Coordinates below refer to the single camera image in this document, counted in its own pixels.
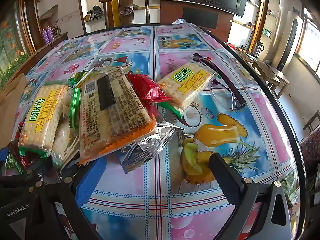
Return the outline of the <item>black shoes on shelf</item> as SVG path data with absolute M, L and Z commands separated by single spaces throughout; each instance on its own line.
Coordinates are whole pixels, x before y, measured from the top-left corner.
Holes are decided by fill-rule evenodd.
M 103 16 L 103 10 L 98 5 L 94 5 L 92 10 L 87 12 L 87 15 L 84 17 L 84 21 L 88 22 L 92 19 L 100 18 Z

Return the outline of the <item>wooden chair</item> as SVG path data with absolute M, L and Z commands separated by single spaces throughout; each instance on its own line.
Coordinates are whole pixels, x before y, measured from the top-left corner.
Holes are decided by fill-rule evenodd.
M 100 3 L 103 4 L 103 13 L 104 13 L 104 21 L 106 28 L 112 28 L 111 23 L 113 21 L 109 20 L 107 14 L 107 4 L 113 1 L 117 1 L 118 3 L 118 16 L 120 20 L 120 26 L 123 25 L 134 25 L 134 4 L 133 0 L 99 0 Z M 144 0 L 145 2 L 145 16 L 146 16 L 146 24 L 150 24 L 150 4 L 149 0 Z

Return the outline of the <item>purple bottle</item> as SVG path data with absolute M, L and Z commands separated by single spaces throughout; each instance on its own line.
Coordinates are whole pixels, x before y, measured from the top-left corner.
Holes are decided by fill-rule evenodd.
M 54 37 L 53 37 L 53 32 L 50 26 L 46 28 L 46 32 L 47 32 L 49 42 L 52 42 L 54 40 Z
M 50 42 L 46 29 L 42 29 L 42 37 L 45 44 Z

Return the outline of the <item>wooden side table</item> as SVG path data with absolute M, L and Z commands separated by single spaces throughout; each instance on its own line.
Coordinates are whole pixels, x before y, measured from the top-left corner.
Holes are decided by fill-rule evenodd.
M 260 77 L 268 83 L 268 86 L 274 92 L 277 99 L 282 96 L 290 85 L 289 80 L 282 72 L 260 60 L 253 60 L 252 67 L 257 70 Z

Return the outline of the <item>clear round biscuit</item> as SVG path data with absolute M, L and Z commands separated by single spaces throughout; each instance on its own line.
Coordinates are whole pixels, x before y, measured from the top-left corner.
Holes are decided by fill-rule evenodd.
M 62 114 L 56 129 L 51 153 L 53 165 L 58 170 L 63 169 L 80 150 L 78 130 L 69 126 L 70 106 L 71 96 L 68 95 L 62 101 Z

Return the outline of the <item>brown cardboard box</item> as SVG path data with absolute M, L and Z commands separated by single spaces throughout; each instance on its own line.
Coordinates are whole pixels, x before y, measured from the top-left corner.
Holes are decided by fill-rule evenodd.
M 6 147 L 11 142 L 15 116 L 27 79 L 23 73 L 16 77 L 1 91 L 0 111 L 0 147 Z

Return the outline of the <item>red snack packet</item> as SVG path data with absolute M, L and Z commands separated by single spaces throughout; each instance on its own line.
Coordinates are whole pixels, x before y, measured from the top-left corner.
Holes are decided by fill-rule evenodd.
M 131 82 L 138 97 L 143 101 L 161 103 L 172 99 L 148 75 L 126 74 L 126 77 Z

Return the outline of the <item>steel electric kettle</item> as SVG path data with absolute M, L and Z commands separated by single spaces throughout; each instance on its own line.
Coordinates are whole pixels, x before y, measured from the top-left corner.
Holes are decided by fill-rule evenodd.
M 252 54 L 253 57 L 258 58 L 260 53 L 262 51 L 264 51 L 264 49 L 265 48 L 264 48 L 263 43 L 260 42 L 260 41 L 256 41 L 256 43 L 255 43 L 255 45 L 253 47 L 253 50 L 251 51 L 251 54 Z

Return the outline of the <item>purple bottle right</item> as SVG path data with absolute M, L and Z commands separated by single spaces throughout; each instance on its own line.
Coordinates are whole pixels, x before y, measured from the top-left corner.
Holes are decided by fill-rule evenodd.
M 52 42 L 54 40 L 54 37 L 53 37 L 53 32 L 50 26 L 46 28 L 46 32 L 47 32 L 49 42 Z

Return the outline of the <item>Weidan cracker pack green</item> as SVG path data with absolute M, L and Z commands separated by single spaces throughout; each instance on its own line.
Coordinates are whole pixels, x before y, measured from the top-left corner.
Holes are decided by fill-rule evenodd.
M 46 158 L 51 154 L 67 98 L 67 85 L 44 85 L 38 90 L 20 133 L 18 150 L 21 156 L 33 152 Z

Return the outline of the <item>purple frame eyeglasses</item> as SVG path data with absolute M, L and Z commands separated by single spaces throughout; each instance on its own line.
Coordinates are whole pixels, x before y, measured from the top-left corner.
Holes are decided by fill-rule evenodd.
M 211 60 L 198 53 L 193 54 L 193 60 L 204 64 L 214 71 L 214 78 L 210 85 L 210 92 L 214 100 L 225 110 L 237 112 L 244 109 L 247 103 L 230 78 Z

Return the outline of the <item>white plastic bag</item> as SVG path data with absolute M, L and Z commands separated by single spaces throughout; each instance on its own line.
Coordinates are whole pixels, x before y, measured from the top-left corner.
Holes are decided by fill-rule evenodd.
M 189 22 L 187 22 L 186 20 L 179 18 L 177 20 L 175 20 L 174 22 L 172 22 L 172 24 L 187 24 L 189 25 Z

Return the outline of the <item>silver foil snack bag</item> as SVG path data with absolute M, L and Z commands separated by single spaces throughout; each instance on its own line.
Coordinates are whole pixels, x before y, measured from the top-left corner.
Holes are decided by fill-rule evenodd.
M 170 123 L 158 124 L 155 133 L 117 150 L 116 153 L 124 172 L 128 174 L 157 156 L 174 134 L 182 130 Z

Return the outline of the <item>purple bottle left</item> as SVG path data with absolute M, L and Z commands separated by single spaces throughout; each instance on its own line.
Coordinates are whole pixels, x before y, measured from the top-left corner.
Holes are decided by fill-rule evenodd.
M 42 29 L 42 37 L 45 44 L 50 42 L 46 29 Z

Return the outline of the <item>orange cracker pack back side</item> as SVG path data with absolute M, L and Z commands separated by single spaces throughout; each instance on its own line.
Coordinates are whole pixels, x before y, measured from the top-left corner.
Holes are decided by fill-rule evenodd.
M 122 69 L 112 67 L 82 84 L 79 125 L 82 165 L 155 134 L 157 122 Z

